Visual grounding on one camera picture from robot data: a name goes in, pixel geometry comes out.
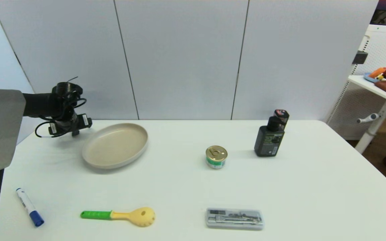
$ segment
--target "black cable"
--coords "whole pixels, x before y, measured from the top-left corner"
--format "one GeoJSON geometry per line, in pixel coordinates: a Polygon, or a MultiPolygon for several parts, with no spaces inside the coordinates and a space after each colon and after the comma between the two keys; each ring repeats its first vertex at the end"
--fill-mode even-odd
{"type": "Polygon", "coordinates": [[[69,105],[74,104],[75,102],[78,102],[78,101],[80,101],[80,100],[83,100],[84,102],[82,102],[82,103],[79,104],[79,105],[74,106],[74,108],[78,108],[78,107],[84,105],[84,104],[87,102],[87,99],[86,99],[86,98],[80,98],[80,99],[76,99],[75,101],[70,102],[69,105]]]}
{"type": "Polygon", "coordinates": [[[77,77],[74,77],[74,78],[72,78],[72,79],[70,79],[69,81],[67,81],[67,83],[70,82],[70,81],[73,80],[73,79],[76,79],[76,78],[78,78],[78,76],[77,76],[77,77]]]}
{"type": "Polygon", "coordinates": [[[38,117],[40,117],[41,119],[43,119],[43,120],[46,120],[46,121],[60,121],[61,120],[61,118],[64,116],[64,114],[65,114],[65,112],[66,112],[66,110],[68,109],[68,107],[69,107],[69,105],[66,105],[65,104],[65,102],[64,103],[62,103],[62,114],[60,114],[60,116],[58,116],[58,117],[56,117],[56,118],[46,118],[45,116],[42,116],[42,115],[40,115],[40,116],[38,116],[38,117]]]}
{"type": "Polygon", "coordinates": [[[53,123],[53,122],[43,122],[43,123],[37,125],[37,127],[35,128],[35,135],[38,136],[38,137],[40,137],[40,138],[42,138],[42,136],[38,135],[37,130],[38,130],[38,128],[39,128],[40,126],[42,126],[42,125],[44,125],[44,124],[49,124],[49,123],[53,123]]]}
{"type": "Polygon", "coordinates": [[[74,123],[75,123],[75,122],[71,122],[71,126],[70,126],[69,129],[66,130],[64,133],[62,133],[62,134],[60,134],[60,135],[57,135],[57,136],[52,136],[52,138],[53,138],[53,137],[60,137],[60,136],[63,136],[63,135],[65,135],[65,134],[70,133],[70,132],[72,131],[72,129],[74,128],[74,123]]]}

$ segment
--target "blue cap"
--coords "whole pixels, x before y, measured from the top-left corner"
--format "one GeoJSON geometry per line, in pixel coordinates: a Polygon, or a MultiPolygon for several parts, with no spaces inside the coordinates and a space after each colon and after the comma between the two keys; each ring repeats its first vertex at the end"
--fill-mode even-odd
{"type": "Polygon", "coordinates": [[[40,214],[37,211],[32,211],[29,216],[35,224],[35,227],[39,227],[44,223],[44,220],[41,218],[40,214]]]}

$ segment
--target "panel seam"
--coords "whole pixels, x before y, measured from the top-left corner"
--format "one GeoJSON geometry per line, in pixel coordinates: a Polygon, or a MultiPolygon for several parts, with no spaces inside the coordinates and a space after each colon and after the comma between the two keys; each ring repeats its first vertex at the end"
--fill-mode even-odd
{"type": "Polygon", "coordinates": [[[233,95],[233,105],[232,105],[232,114],[230,119],[233,119],[233,110],[235,108],[235,99],[236,99],[236,90],[238,89],[238,80],[239,80],[239,70],[241,68],[241,59],[242,59],[242,50],[244,48],[244,39],[245,39],[245,29],[247,28],[247,19],[248,19],[248,9],[250,8],[250,0],[248,0],[247,13],[245,14],[245,24],[244,24],[244,33],[242,34],[242,44],[241,44],[241,53],[239,55],[239,64],[238,64],[238,73],[236,75],[236,85],[235,85],[235,94],[233,95]]]}
{"type": "Polygon", "coordinates": [[[115,16],[117,18],[118,30],[120,31],[121,45],[123,46],[124,58],[126,60],[127,73],[129,74],[130,87],[132,88],[133,102],[135,102],[136,115],[138,116],[138,119],[139,119],[138,106],[136,105],[135,92],[133,91],[132,77],[130,76],[129,64],[127,62],[126,49],[124,49],[123,35],[121,34],[120,20],[118,19],[118,12],[117,12],[117,6],[115,5],[115,0],[113,0],[113,3],[114,3],[115,16]]]}
{"type": "Polygon", "coordinates": [[[32,92],[35,93],[34,87],[32,86],[32,83],[31,83],[31,81],[29,80],[28,75],[26,74],[26,72],[25,72],[25,70],[24,70],[22,64],[20,63],[19,58],[17,57],[16,52],[14,51],[13,45],[11,44],[11,41],[10,41],[10,39],[8,38],[7,32],[6,32],[5,29],[4,29],[4,25],[3,25],[3,23],[1,23],[1,19],[0,19],[0,25],[1,25],[1,28],[3,29],[3,32],[4,32],[4,35],[5,35],[6,39],[7,39],[7,41],[8,41],[8,44],[10,45],[10,48],[11,48],[11,50],[13,51],[14,56],[16,57],[17,62],[19,63],[20,68],[22,69],[23,74],[25,75],[26,80],[28,81],[29,85],[31,86],[32,92]]]}

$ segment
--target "green handle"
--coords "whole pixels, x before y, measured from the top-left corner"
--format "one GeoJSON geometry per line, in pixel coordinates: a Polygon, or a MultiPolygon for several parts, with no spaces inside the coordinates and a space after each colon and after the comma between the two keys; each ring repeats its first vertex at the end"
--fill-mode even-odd
{"type": "Polygon", "coordinates": [[[88,218],[88,219],[111,220],[111,211],[109,211],[109,212],[83,211],[81,213],[80,217],[81,218],[88,218]]]}

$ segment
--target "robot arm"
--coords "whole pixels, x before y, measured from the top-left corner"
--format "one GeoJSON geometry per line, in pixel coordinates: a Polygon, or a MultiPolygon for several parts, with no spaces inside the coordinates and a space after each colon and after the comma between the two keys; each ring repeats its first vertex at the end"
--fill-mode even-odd
{"type": "Polygon", "coordinates": [[[92,119],[86,114],[77,115],[75,108],[86,103],[81,98],[83,89],[77,84],[60,82],[51,93],[25,94],[18,90],[0,90],[0,170],[8,167],[14,155],[20,123],[23,116],[38,117],[49,124],[52,137],[72,133],[76,136],[81,129],[90,128],[92,119]]]}

